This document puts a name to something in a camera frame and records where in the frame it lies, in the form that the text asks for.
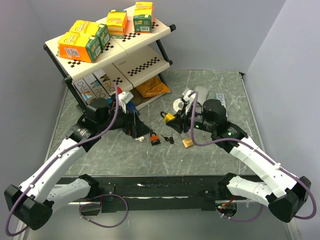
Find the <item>yellow padlock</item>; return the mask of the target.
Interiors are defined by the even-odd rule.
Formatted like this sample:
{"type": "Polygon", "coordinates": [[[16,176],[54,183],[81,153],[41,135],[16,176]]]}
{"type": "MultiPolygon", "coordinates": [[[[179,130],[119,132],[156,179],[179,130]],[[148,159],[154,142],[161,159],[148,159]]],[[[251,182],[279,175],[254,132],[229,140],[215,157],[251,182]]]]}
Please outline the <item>yellow padlock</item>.
{"type": "Polygon", "coordinates": [[[167,113],[164,111],[160,112],[160,116],[163,118],[164,122],[167,123],[169,121],[174,120],[176,117],[174,115],[172,115],[171,113],[167,113]]]}

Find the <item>orange padlock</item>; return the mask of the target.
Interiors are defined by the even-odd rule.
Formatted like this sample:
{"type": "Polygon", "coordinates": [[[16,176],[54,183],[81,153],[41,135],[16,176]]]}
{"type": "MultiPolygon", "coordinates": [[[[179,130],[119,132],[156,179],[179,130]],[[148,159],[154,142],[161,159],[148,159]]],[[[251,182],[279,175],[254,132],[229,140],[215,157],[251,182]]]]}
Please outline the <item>orange padlock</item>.
{"type": "Polygon", "coordinates": [[[150,136],[150,143],[152,146],[159,145],[161,143],[159,136],[155,132],[151,132],[150,136]]]}

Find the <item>black head key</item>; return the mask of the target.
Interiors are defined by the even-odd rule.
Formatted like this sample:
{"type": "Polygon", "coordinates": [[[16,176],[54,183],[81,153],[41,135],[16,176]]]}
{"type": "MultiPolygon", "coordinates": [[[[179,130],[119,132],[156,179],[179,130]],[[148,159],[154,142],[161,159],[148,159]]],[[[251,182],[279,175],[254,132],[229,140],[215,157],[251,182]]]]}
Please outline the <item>black head key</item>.
{"type": "Polygon", "coordinates": [[[170,143],[170,144],[172,144],[172,145],[178,146],[178,144],[175,143],[175,141],[174,141],[174,139],[173,139],[172,136],[171,136],[171,137],[167,137],[167,136],[163,136],[163,135],[161,135],[161,136],[164,138],[164,140],[165,140],[166,142],[168,142],[168,143],[170,143]]]}

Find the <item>long shackle brass padlock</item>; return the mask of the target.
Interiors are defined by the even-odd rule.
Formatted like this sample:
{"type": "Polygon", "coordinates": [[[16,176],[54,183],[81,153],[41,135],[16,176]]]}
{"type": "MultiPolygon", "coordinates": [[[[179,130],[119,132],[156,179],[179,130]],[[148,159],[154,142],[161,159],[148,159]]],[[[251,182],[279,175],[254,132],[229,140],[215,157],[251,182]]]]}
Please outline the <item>long shackle brass padlock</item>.
{"type": "Polygon", "coordinates": [[[180,134],[181,140],[182,140],[182,144],[184,145],[184,147],[190,148],[192,146],[194,146],[194,142],[191,138],[191,135],[188,132],[182,132],[180,134]]]}

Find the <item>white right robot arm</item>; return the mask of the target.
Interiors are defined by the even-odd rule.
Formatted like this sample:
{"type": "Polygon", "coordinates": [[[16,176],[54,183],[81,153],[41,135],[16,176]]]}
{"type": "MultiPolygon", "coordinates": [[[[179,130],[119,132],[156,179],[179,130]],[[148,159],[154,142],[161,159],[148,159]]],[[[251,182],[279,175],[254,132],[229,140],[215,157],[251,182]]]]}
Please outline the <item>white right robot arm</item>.
{"type": "Polygon", "coordinates": [[[178,133],[194,129],[211,134],[214,143],[248,166],[260,179],[254,182],[228,173],[220,182],[218,193],[223,199],[239,196],[254,200],[270,210],[280,221],[289,223],[311,195],[311,181],[286,171],[270,159],[238,125],[227,118],[226,108],[217,99],[206,100],[200,113],[196,105],[183,102],[176,114],[162,111],[165,124],[178,133]]]}

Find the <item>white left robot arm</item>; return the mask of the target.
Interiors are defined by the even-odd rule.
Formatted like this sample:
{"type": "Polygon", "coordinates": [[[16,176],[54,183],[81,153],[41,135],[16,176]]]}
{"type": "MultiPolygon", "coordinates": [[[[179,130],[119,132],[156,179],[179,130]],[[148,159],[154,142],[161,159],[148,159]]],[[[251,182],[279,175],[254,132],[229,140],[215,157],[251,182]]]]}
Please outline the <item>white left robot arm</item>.
{"type": "Polygon", "coordinates": [[[59,208],[79,199],[95,200],[99,195],[99,182],[88,174],[59,189],[54,186],[107,131],[121,129],[134,139],[152,131],[136,112],[126,107],[123,100],[93,99],[54,154],[19,186],[10,185],[4,191],[10,216],[38,230],[59,208]]]}

